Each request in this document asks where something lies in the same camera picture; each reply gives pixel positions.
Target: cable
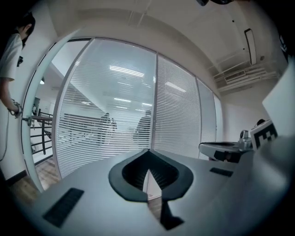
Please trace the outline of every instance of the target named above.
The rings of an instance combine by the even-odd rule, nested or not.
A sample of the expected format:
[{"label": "cable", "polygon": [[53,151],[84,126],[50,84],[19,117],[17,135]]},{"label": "cable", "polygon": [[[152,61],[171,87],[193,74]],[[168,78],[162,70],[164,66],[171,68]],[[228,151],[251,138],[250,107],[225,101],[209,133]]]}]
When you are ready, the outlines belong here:
[{"label": "cable", "polygon": [[1,157],[0,161],[3,161],[6,151],[7,151],[7,144],[8,144],[8,126],[9,126],[9,111],[7,112],[7,127],[6,127],[6,143],[5,143],[5,151],[3,156]]}]

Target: window blind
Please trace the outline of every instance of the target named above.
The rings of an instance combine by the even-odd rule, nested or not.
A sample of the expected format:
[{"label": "window blind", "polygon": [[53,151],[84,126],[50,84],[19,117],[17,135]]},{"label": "window blind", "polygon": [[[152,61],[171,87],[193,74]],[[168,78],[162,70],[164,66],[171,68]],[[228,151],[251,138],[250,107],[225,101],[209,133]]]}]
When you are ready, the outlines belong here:
[{"label": "window blind", "polygon": [[221,102],[217,96],[214,95],[215,110],[216,110],[216,142],[223,141],[223,120]]},{"label": "window blind", "polygon": [[156,54],[94,39],[75,62],[59,103],[62,177],[92,161],[150,148]]},{"label": "window blind", "polygon": [[198,158],[200,101],[196,79],[158,56],[153,148]]},{"label": "window blind", "polygon": [[[200,80],[198,88],[201,101],[201,142],[215,142],[216,140],[216,113],[213,92],[209,90]],[[209,158],[200,153],[200,159],[209,160]]]}]

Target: person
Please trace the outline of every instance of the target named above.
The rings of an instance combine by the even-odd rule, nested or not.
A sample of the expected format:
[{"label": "person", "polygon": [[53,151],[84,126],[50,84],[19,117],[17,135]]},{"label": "person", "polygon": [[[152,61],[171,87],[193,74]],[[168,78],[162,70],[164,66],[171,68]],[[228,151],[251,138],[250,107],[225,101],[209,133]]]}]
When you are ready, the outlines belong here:
[{"label": "person", "polygon": [[114,137],[114,134],[115,134],[115,130],[117,129],[117,123],[114,120],[114,118],[112,118],[111,127],[112,127],[112,138],[113,138]]},{"label": "person", "polygon": [[16,79],[16,69],[22,62],[20,53],[25,46],[28,37],[35,27],[35,19],[32,13],[26,15],[18,23],[16,29],[8,39],[3,55],[0,60],[0,99],[10,111],[19,113],[19,107],[11,99],[9,82]]},{"label": "person", "polygon": [[36,115],[36,106],[35,106],[35,104],[33,105],[33,110],[32,110],[32,112],[33,112],[33,115],[35,116],[35,115]]},{"label": "person", "polygon": [[111,123],[111,120],[110,120],[110,114],[109,113],[106,113],[105,115],[103,115],[101,118],[100,118],[100,121],[99,121],[99,129],[100,129],[100,133],[98,134],[98,138],[100,139],[99,140],[99,144],[103,144],[105,142],[105,139],[106,139],[106,133],[107,133],[107,130],[110,126],[110,123]]},{"label": "person", "polygon": [[151,128],[151,115],[150,110],[146,111],[146,115],[139,120],[135,134],[133,135],[133,139],[138,141],[140,147],[147,145]]}]

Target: white shirt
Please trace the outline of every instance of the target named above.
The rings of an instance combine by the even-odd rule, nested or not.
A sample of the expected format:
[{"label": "white shirt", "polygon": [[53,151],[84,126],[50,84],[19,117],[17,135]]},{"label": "white shirt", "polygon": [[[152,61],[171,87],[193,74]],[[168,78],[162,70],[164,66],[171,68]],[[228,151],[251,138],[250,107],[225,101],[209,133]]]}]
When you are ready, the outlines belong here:
[{"label": "white shirt", "polygon": [[22,49],[23,43],[20,35],[11,35],[0,60],[0,79],[11,78],[11,80],[15,80],[18,59]]}]

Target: floor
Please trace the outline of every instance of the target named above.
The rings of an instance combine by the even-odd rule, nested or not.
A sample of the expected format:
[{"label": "floor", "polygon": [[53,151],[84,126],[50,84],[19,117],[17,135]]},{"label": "floor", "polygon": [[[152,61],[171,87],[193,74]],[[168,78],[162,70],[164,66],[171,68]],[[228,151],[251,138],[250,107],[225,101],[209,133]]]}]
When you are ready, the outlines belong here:
[{"label": "floor", "polygon": [[[46,161],[37,165],[36,171],[44,190],[47,190],[51,185],[59,181],[52,158],[47,159]],[[39,190],[36,188],[29,176],[26,176],[17,181],[14,185],[10,187],[10,190],[24,204],[27,204],[29,206],[32,205],[32,203],[40,194]]]}]

